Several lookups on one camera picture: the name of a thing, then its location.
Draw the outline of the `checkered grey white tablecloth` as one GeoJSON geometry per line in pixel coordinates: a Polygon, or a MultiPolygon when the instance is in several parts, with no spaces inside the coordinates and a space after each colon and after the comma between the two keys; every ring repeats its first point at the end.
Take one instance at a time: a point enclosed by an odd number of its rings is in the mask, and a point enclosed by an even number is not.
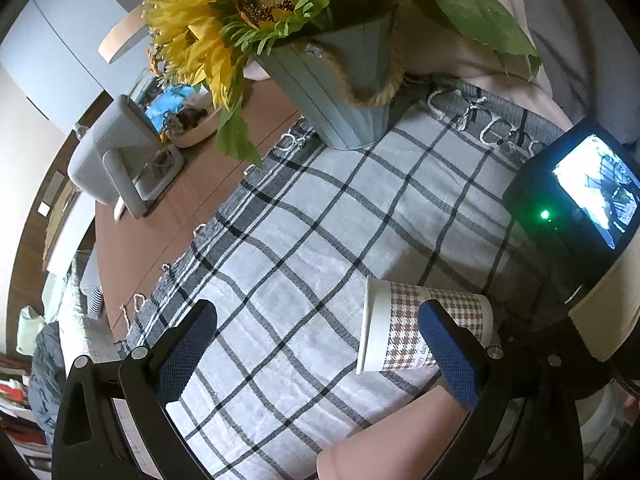
{"type": "Polygon", "coordinates": [[[158,282],[127,346],[200,299],[218,330],[172,421],[214,479],[311,479],[322,448],[416,398],[435,370],[357,374],[369,278],[486,296],[497,318],[565,292],[501,197],[562,127],[453,80],[430,82],[377,144],[328,148],[306,122],[250,171],[158,282]]]}

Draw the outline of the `houndstooth paper cup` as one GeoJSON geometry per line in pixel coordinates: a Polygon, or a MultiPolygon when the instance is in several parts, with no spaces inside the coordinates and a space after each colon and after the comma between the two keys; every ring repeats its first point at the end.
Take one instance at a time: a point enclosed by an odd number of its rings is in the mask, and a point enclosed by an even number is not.
{"type": "Polygon", "coordinates": [[[436,364],[431,345],[457,324],[483,346],[494,331],[494,312],[483,295],[367,280],[356,372],[399,372],[436,364]]]}

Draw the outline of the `blue metal flower bucket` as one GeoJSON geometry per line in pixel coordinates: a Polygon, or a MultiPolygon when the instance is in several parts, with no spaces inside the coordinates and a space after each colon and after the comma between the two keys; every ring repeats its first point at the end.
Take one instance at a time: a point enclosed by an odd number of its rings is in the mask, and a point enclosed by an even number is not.
{"type": "Polygon", "coordinates": [[[404,78],[396,0],[333,0],[332,27],[277,41],[257,62],[336,150],[375,144],[404,78]]]}

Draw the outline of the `wooden chair backrest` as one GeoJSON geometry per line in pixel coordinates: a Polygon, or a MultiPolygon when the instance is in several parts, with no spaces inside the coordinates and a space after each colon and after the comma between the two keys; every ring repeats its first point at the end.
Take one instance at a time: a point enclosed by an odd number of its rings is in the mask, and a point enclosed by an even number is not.
{"type": "Polygon", "coordinates": [[[148,31],[143,18],[143,6],[139,4],[103,38],[98,47],[99,55],[107,64],[113,64],[148,36],[148,31]]]}

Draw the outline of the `round wooden tray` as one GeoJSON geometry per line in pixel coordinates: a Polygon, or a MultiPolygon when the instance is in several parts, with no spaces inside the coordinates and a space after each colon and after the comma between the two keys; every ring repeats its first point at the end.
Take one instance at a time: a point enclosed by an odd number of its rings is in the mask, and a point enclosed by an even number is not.
{"type": "Polygon", "coordinates": [[[160,133],[177,148],[193,148],[218,130],[220,114],[221,109],[213,104],[208,90],[193,92],[176,112],[168,110],[164,114],[160,133]]]}

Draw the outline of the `yellow sunflower bouquet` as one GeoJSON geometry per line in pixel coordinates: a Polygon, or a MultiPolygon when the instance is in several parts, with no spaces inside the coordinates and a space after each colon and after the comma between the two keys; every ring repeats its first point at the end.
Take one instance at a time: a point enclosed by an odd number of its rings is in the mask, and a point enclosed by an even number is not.
{"type": "Polygon", "coordinates": [[[145,0],[143,17],[153,38],[149,57],[156,73],[174,84],[204,84],[221,109],[218,150],[256,162],[242,115],[245,69],[307,25],[330,29],[332,2],[145,0]]]}

